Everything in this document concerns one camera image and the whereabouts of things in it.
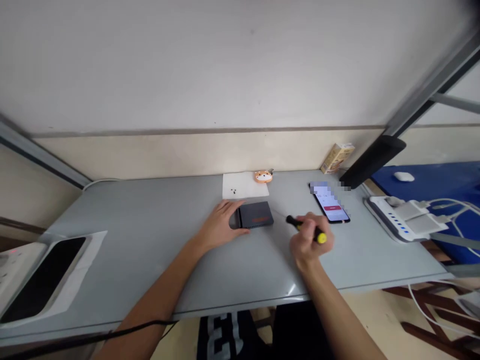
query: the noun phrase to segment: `blue mat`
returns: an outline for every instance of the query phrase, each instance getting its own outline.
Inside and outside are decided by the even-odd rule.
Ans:
[[[412,182],[401,182],[394,177],[396,172],[410,173],[415,177]],[[429,165],[384,166],[371,177],[372,180],[390,196],[405,201],[433,200],[450,198],[466,201],[480,207],[480,161],[452,162]],[[448,201],[438,201],[432,204],[447,204]],[[445,209],[432,210],[435,215],[450,215],[461,209],[461,205]],[[457,226],[468,239],[480,241],[480,216],[472,211],[461,214],[456,220]],[[444,234],[458,235],[451,223]],[[436,243],[453,260],[459,264],[478,264],[480,257],[463,246],[452,245],[441,241]]]

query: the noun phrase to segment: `black cable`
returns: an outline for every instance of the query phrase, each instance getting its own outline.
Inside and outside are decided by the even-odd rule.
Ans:
[[[124,335],[134,333],[138,330],[142,330],[142,329],[147,328],[147,327],[152,326],[152,325],[165,325],[165,326],[173,325],[173,326],[175,326],[176,323],[177,323],[177,321],[154,320],[154,321],[146,322],[146,323],[143,323],[141,325],[137,325],[137,326],[125,329],[125,330],[114,331],[114,332],[111,332],[111,333],[108,333],[108,334],[95,335],[95,336],[91,336],[91,337],[87,337],[87,338],[81,338],[81,339],[57,341],[57,342],[50,343],[50,344],[47,344],[47,345],[35,347],[33,349],[30,349],[30,350],[18,352],[18,353],[13,354],[13,355],[2,357],[0,360],[27,360],[27,359],[36,358],[36,357],[39,357],[39,356],[42,356],[42,355],[55,353],[55,352],[61,351],[61,350],[76,348],[76,347],[80,347],[80,346],[83,346],[83,345],[88,345],[88,344],[92,344],[92,343],[98,343],[98,342],[104,341],[104,340],[118,338],[118,337],[121,337],[121,336],[124,336]],[[174,328],[173,326],[170,329],[168,329],[166,334],[163,335],[160,340],[162,340],[165,336],[167,336],[167,334],[170,332],[170,330],[172,330]]]
[[[160,340],[158,340],[158,342],[161,342],[163,340],[164,337],[166,337],[170,331],[172,331],[172,329],[174,328],[174,326],[177,325],[177,323],[174,323],[171,328],[168,329],[168,331],[160,338]]]

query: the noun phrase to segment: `black screwdriver handle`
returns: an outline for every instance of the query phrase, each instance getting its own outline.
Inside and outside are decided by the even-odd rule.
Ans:
[[[293,225],[298,231],[300,231],[300,227],[302,226],[303,222],[300,220],[297,220],[294,218],[292,215],[288,215],[285,219],[285,221],[291,225]],[[327,235],[320,230],[318,226],[315,227],[315,233],[313,236],[313,240],[316,241],[319,244],[324,244],[327,242]]]

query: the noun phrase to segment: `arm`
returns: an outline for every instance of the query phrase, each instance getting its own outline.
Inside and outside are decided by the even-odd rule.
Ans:
[[[303,225],[291,238],[290,250],[336,358],[386,360],[319,261],[319,256],[329,252],[335,241],[327,218],[309,212],[297,219],[303,221]],[[325,244],[313,241],[316,226],[327,235]]]
[[[170,266],[136,303],[117,330],[128,329],[153,320],[169,320],[180,294],[200,258],[209,250],[232,241],[248,229],[232,230],[229,219],[243,201],[223,200],[202,228],[181,249]],[[162,338],[165,326],[153,325],[129,335],[109,340],[96,360],[145,359],[152,356]]]

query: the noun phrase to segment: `dog figurine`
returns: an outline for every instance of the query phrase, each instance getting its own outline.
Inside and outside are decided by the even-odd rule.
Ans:
[[[253,178],[257,183],[264,184],[264,183],[271,182],[273,179],[273,176],[269,171],[264,170],[264,171],[257,171],[253,175]]]

